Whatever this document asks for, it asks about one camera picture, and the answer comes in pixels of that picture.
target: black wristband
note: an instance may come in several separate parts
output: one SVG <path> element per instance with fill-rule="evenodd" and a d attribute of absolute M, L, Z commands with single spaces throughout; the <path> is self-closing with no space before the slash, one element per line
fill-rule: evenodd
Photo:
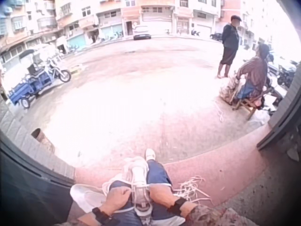
<path fill-rule="evenodd" d="M 180 216 L 181 215 L 180 208 L 186 201 L 187 200 L 184 198 L 179 198 L 177 201 L 174 202 L 173 206 L 171 206 L 170 208 L 167 209 L 167 211 Z"/>
<path fill-rule="evenodd" d="M 116 226 L 120 223 L 119 220 L 110 217 L 108 214 L 101 212 L 99 208 L 92 209 L 95 219 L 104 226 Z"/>

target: white sneaker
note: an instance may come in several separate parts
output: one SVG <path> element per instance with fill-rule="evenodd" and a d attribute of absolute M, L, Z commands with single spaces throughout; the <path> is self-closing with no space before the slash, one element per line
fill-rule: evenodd
<path fill-rule="evenodd" d="M 154 152 L 154 150 L 148 148 L 146 149 L 145 151 L 145 160 L 148 161 L 148 160 L 156 160 L 156 154 Z"/>

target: sidewalk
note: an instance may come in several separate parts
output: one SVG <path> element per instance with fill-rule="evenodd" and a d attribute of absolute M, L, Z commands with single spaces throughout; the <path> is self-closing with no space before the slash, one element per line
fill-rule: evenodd
<path fill-rule="evenodd" d="M 151 37 L 152 37 L 152 39 L 179 38 L 179 39 L 192 39 L 192 40 L 201 40 L 201 41 L 210 41 L 210 42 L 220 43 L 220 42 L 218 42 L 216 40 L 213 40 L 213 39 L 210 39 L 210 38 L 204 39 L 204 38 L 201 38 L 201 37 L 198 37 L 198 36 L 192 36 L 192 35 L 188 35 L 188 34 L 182 34 L 182 35 L 180 35 L 180 34 L 160 34 L 160 35 L 156 34 L 156 35 L 152 35 Z M 106 46 L 106 45 L 110 45 L 110 44 L 114 44 L 114 43 L 118 43 L 118 42 L 132 41 L 132 40 L 134 40 L 133 35 L 129 35 L 129 36 L 126 36 L 126 37 L 122 37 L 120 39 L 92 43 L 91 45 L 84 47 L 80 51 L 76 51 L 76 52 L 70 53 L 68 55 L 65 55 L 63 58 L 68 58 L 68 57 L 71 57 L 71 56 L 74 56 L 74 55 L 78 56 L 81 53 L 83 53 L 83 52 L 85 52 L 89 49 L 92 49 L 92 48 L 97 48 L 97 47 L 100 47 L 100 46 Z"/>

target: knee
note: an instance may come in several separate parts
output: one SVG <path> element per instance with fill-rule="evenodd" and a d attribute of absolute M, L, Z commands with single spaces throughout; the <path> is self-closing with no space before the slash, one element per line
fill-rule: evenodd
<path fill-rule="evenodd" d="M 126 187 L 131 187 L 129 184 L 125 183 L 125 182 L 122 182 L 122 181 L 119 181 L 119 180 L 115 180 L 111 185 L 110 185 L 110 190 L 112 188 L 115 188 L 115 187 L 122 187 L 122 186 L 126 186 Z"/>

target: motor tricycle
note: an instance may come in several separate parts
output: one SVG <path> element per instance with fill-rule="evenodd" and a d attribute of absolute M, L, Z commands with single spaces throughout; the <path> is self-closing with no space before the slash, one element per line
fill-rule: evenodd
<path fill-rule="evenodd" d="M 53 59 L 47 59 L 39 66 L 35 63 L 28 68 L 28 74 L 9 92 L 9 98 L 14 105 L 21 103 L 24 109 L 30 108 L 30 98 L 37 97 L 45 87 L 50 86 L 55 79 L 69 82 L 71 72 L 58 65 Z"/>

